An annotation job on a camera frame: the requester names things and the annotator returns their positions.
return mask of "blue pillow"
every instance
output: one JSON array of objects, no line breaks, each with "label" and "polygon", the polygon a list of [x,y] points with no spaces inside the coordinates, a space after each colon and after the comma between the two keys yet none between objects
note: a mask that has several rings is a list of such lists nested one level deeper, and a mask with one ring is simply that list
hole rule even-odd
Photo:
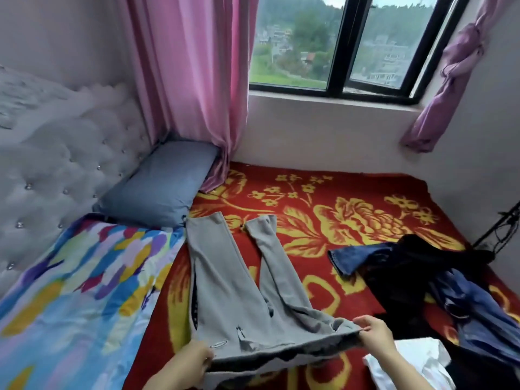
[{"label": "blue pillow", "polygon": [[125,223],[176,227],[188,215],[217,154],[218,147],[206,142],[166,142],[93,209]]}]

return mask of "window sill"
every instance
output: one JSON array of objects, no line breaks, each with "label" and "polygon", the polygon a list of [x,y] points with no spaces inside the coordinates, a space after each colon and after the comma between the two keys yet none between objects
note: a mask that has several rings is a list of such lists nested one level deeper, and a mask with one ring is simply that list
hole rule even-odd
[{"label": "window sill", "polygon": [[419,113],[422,110],[420,105],[399,105],[399,104],[388,104],[384,102],[371,102],[371,101],[360,101],[360,100],[348,100],[341,98],[331,98],[331,97],[315,97],[315,96],[299,96],[294,94],[287,93],[275,93],[272,91],[260,91],[260,90],[250,90],[249,95],[253,97],[267,97],[267,98],[277,98],[283,100],[292,100],[292,101],[305,101],[312,103],[328,103],[328,104],[337,104],[337,105],[346,105],[346,106],[355,106],[355,107],[363,107],[363,108],[375,108],[375,109],[387,109],[393,111],[402,111],[402,112],[413,112]]}]

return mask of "window glass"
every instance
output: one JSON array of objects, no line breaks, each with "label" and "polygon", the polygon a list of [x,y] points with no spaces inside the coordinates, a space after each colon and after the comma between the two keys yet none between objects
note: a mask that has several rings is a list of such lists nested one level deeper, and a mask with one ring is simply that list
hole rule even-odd
[{"label": "window glass", "polygon": [[325,89],[345,0],[260,0],[250,82]]},{"label": "window glass", "polygon": [[436,3],[373,0],[350,79],[400,89]]}]

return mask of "pants leg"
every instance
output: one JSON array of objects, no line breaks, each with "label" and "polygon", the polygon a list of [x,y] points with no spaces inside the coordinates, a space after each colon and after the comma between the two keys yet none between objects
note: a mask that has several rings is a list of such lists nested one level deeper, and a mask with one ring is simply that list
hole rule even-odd
[{"label": "pants leg", "polygon": [[262,252],[260,290],[273,305],[285,306],[283,320],[291,331],[295,329],[295,322],[310,333],[334,334],[340,327],[352,332],[359,330],[348,320],[334,319],[312,308],[302,282],[276,236],[276,216],[260,216],[245,226]]},{"label": "pants leg", "polygon": [[[192,336],[215,348],[217,359],[239,356],[237,335],[266,337],[269,308],[240,256],[222,213],[188,219],[187,241],[192,280],[197,279],[197,329]],[[193,300],[190,293],[190,311]]]}]

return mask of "gray pants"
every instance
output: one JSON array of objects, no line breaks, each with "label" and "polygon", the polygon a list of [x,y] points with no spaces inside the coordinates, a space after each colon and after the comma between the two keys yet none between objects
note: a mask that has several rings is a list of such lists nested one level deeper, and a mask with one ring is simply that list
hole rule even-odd
[{"label": "gray pants", "polygon": [[245,227],[262,253],[259,289],[222,213],[187,220],[191,335],[215,352],[204,390],[329,359],[357,345],[357,325],[312,308],[276,236],[276,216]]}]

